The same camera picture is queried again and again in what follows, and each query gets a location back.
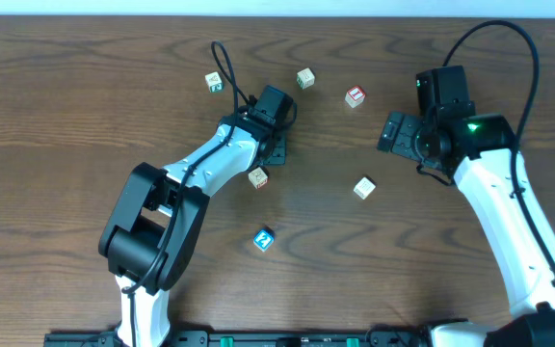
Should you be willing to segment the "red letter I block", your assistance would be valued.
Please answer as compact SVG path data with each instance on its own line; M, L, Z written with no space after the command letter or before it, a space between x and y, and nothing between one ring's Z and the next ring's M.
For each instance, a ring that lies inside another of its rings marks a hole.
M361 86L353 86L345 94L345 101L351 108L356 108L366 97L365 91Z

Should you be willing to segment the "blue number 2 block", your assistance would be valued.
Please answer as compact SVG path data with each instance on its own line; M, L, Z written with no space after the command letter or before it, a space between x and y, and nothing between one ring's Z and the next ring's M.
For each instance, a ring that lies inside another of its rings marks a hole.
M261 251L266 252L275 242L275 237L266 228L260 229L253 238L253 244Z

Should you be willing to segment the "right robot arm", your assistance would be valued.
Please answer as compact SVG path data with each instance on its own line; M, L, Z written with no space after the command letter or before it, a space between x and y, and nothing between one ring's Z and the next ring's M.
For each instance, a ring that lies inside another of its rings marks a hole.
M471 322L428 330L432 346L555 346L555 234L530 186L515 134L500 114L479 115L461 66L416 76L420 113L389 114L381 151L438 170L473 208L505 284L512 320L495 329Z

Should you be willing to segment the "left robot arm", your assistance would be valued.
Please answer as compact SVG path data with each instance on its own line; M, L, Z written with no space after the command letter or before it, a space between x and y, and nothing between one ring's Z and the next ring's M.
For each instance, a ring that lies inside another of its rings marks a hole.
M98 242L120 290L122 345L166 343L169 294L191 260L211 197L272 156L296 110L291 96L267 86L256 101L223 117L187 157L132 170Z

